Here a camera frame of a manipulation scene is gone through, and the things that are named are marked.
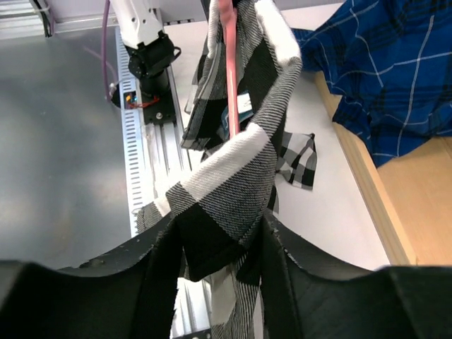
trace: blue plaid shirt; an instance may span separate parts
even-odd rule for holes
[[[343,96],[333,121],[376,166],[452,136],[452,0],[347,0],[319,29],[294,32],[304,70]]]

